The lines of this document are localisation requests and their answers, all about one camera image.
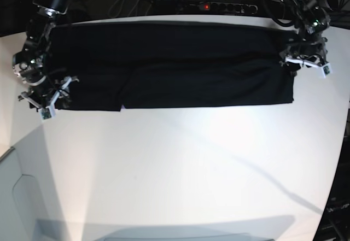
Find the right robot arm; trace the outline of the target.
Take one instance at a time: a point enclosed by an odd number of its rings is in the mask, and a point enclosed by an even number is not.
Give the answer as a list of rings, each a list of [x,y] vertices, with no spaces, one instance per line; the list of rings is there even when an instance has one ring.
[[[55,109],[56,101],[66,98],[65,91],[72,78],[67,78],[60,85],[54,84],[45,67],[51,45],[50,33],[57,25],[57,20],[64,15],[72,0],[33,0],[38,7],[26,30],[26,40],[22,50],[12,59],[14,74],[28,85],[28,91],[19,96],[39,111]]]

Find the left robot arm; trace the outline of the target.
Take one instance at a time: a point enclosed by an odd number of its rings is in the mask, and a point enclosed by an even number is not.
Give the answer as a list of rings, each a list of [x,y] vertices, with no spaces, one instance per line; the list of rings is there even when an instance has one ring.
[[[289,40],[285,49],[280,52],[281,65],[286,66],[295,75],[303,68],[314,68],[323,78],[332,72],[330,62],[326,59],[327,38],[323,32],[330,27],[329,14],[318,4],[317,0],[280,0],[292,14],[290,22],[282,22],[268,7],[266,0],[261,0],[267,15],[282,27],[293,26],[297,30],[297,38]]]

